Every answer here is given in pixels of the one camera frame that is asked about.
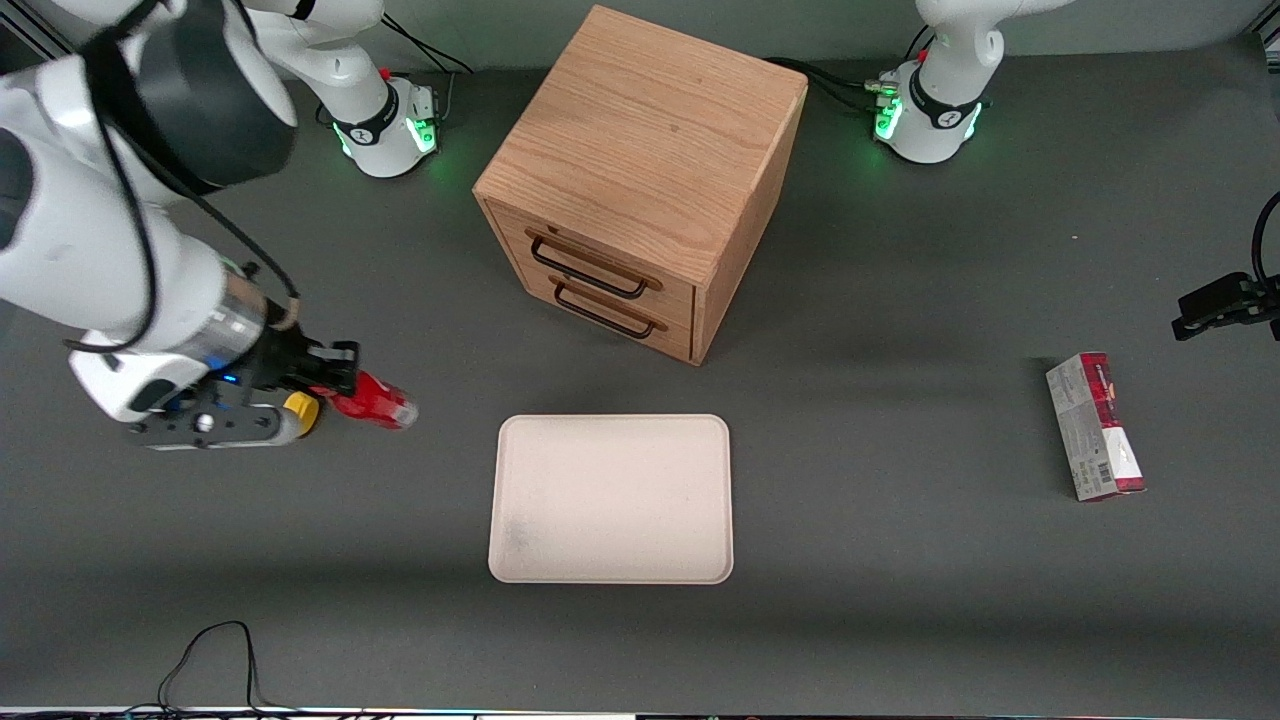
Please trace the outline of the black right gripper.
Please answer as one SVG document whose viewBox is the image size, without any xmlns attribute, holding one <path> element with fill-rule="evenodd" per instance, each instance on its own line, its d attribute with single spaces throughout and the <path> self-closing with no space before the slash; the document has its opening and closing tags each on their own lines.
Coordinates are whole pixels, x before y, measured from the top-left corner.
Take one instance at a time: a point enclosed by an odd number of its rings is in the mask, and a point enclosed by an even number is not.
<svg viewBox="0 0 1280 720">
<path fill-rule="evenodd" d="M 210 372 L 205 389 L 216 395 L 252 395 L 279 389 L 305 391 L 317 397 L 355 397 L 358 389 L 360 343 L 332 345 L 308 340 L 293 325 L 287 331 L 268 328 L 250 351 L 228 368 Z"/>
</svg>

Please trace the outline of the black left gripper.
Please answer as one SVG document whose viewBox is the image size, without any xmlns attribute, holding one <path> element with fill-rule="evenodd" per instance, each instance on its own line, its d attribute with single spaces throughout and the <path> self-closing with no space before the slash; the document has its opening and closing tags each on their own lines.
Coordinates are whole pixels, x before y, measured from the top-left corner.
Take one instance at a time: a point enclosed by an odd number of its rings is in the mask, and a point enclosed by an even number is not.
<svg viewBox="0 0 1280 720">
<path fill-rule="evenodd" d="M 1243 272 L 1229 273 L 1181 296 L 1179 310 L 1171 328 L 1180 342 L 1236 323 L 1265 323 L 1279 342 L 1279 274 L 1258 281 Z"/>
</svg>

